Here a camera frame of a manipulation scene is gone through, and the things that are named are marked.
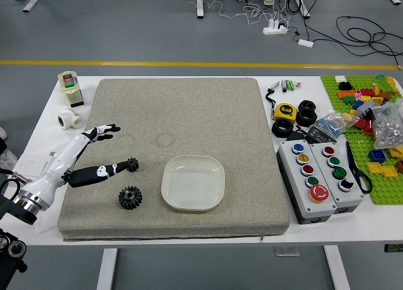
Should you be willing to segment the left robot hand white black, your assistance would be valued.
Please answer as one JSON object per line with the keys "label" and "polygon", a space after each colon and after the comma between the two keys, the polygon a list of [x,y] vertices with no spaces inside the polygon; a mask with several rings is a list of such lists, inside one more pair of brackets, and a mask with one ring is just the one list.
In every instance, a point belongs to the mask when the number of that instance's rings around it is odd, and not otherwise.
{"label": "left robot hand white black", "polygon": [[107,180],[109,177],[130,167],[130,162],[113,165],[101,165],[74,171],[74,165],[86,147],[94,142],[113,138],[113,133],[120,131],[115,124],[101,125],[77,135],[51,162],[48,169],[37,180],[23,186],[18,197],[31,201],[40,210],[46,210],[55,199],[58,188],[68,183],[72,187],[91,185]]}

